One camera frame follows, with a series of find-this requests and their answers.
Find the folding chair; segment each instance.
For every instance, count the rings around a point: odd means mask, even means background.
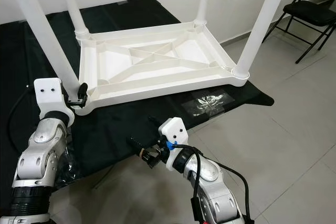
[[[310,47],[303,53],[303,55],[301,55],[301,57],[295,62],[296,64],[299,63],[304,56],[307,55],[307,53],[323,38],[323,36],[326,36],[325,40],[322,42],[322,44],[320,45],[318,50],[321,50],[322,47],[324,46],[324,44],[327,42],[327,40],[330,38],[330,35],[332,34],[332,32],[335,30],[336,28],[336,13],[329,10],[328,8],[312,3],[310,1],[303,1],[303,0],[293,0],[293,2],[289,5],[286,5],[283,8],[284,14],[282,14],[282,16],[279,18],[278,21],[276,21],[276,23],[273,25],[273,27],[271,28],[271,30],[266,34],[266,36],[264,37],[263,42],[266,40],[266,38],[271,34],[271,32],[275,29],[278,28],[282,31],[284,31],[285,33],[290,34],[291,36],[302,40],[303,42],[307,43],[310,45]],[[279,22],[283,19],[283,17],[286,14],[290,14],[290,20],[288,22],[288,25],[286,27],[286,29],[282,29],[280,27],[278,27]],[[288,28],[290,26],[290,24],[292,23],[292,21],[295,20],[315,31],[318,31],[321,35],[313,42],[310,43],[298,36],[296,36],[295,34],[292,34],[288,31]],[[303,23],[301,20],[315,25],[315,26],[319,26],[319,27],[325,27],[326,29],[324,31],[320,31],[310,25],[307,25],[305,23]]]

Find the chair seat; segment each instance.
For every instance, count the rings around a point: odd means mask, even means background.
[[[286,5],[283,11],[316,26],[326,26],[336,21],[335,12],[309,1]]]

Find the tile floor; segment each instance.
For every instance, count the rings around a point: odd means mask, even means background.
[[[312,39],[314,33],[294,25]],[[250,186],[256,224],[336,223],[336,33],[321,51],[275,31],[262,45],[251,81],[275,99],[272,107],[243,105],[189,130],[190,144],[240,171]],[[246,39],[225,47],[237,61]],[[132,157],[55,192],[52,218],[58,224],[195,223],[192,188],[161,164],[150,170]],[[244,187],[225,174],[244,209]]]

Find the transparent plastic bag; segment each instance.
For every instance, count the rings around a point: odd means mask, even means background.
[[[57,189],[65,187],[80,178],[82,178],[82,174],[74,156],[71,134],[68,134],[67,147],[58,161],[55,187]]]
[[[233,102],[224,90],[195,91],[192,93],[194,100],[188,101],[182,106],[192,116],[199,116],[206,113],[209,117],[225,112],[224,105]]]

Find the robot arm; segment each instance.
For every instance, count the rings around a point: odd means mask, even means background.
[[[166,163],[168,170],[177,170],[195,186],[197,157],[190,148],[174,148],[188,144],[188,134],[181,118],[168,119],[159,127],[161,135],[156,149],[158,155],[152,156],[145,149],[139,149],[139,156],[152,168],[160,160]],[[197,194],[203,223],[208,224],[245,224],[237,201],[223,180],[221,168],[213,161],[200,156],[201,170]]]
[[[11,209],[0,224],[50,222],[49,198],[75,115],[66,106],[58,78],[37,79],[34,88],[41,120],[18,160]]]

